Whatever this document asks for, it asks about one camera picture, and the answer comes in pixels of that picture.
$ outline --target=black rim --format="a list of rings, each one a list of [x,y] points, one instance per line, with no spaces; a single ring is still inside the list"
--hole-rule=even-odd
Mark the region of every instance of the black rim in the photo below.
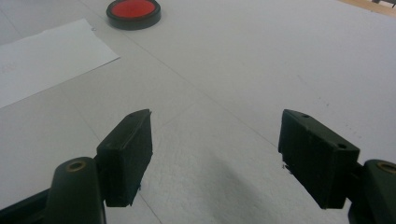
[[[110,24],[113,25],[114,27],[117,27],[122,30],[139,30],[139,29],[148,28],[154,25],[155,23],[157,23],[161,19],[161,7],[155,0],[147,0],[148,2],[154,5],[154,10],[144,16],[127,18],[127,17],[119,17],[114,15],[111,12],[112,8],[116,4],[123,1],[125,0],[114,1],[107,8],[106,14],[109,18]]]

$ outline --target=black plastic part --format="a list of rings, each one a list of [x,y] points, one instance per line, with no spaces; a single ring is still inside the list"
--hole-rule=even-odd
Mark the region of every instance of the black plastic part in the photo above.
[[[375,224],[373,211],[364,191],[362,179],[364,170],[365,168],[357,163],[346,182],[346,195],[352,202],[348,212],[350,224]]]
[[[106,205],[132,204],[152,156],[150,111],[123,119],[97,148]]]
[[[0,223],[42,223],[49,190],[12,204],[0,211]]]
[[[323,208],[342,208],[347,177],[360,150],[310,116],[284,110],[278,150],[297,180]]]
[[[56,168],[43,223],[106,223],[94,159],[77,158]]]
[[[367,161],[362,179],[375,223],[396,223],[396,165],[388,161]]]
[[[155,9],[147,15],[135,18],[118,17],[111,12],[111,9],[121,1],[122,0],[112,2],[106,10],[108,21],[116,28],[121,30],[141,30],[154,25],[161,19],[161,7],[155,0],[147,0],[155,7]]]

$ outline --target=red circular object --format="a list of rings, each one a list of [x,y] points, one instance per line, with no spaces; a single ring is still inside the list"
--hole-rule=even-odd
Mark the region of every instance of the red circular object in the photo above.
[[[147,0],[125,0],[118,2],[111,13],[123,18],[137,18],[148,15],[155,10],[154,4]]]

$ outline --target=white sheet of paper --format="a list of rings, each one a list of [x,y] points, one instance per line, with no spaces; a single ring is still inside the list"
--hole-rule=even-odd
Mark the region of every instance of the white sheet of paper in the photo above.
[[[86,20],[0,46],[0,108],[118,58]]]

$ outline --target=wooden surface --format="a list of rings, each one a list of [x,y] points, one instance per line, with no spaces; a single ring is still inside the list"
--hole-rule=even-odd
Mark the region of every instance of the wooden surface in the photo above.
[[[341,2],[348,3],[355,7],[369,9],[373,12],[384,14],[396,18],[396,9],[391,7],[384,7],[377,3],[369,2],[366,0],[340,0]]]

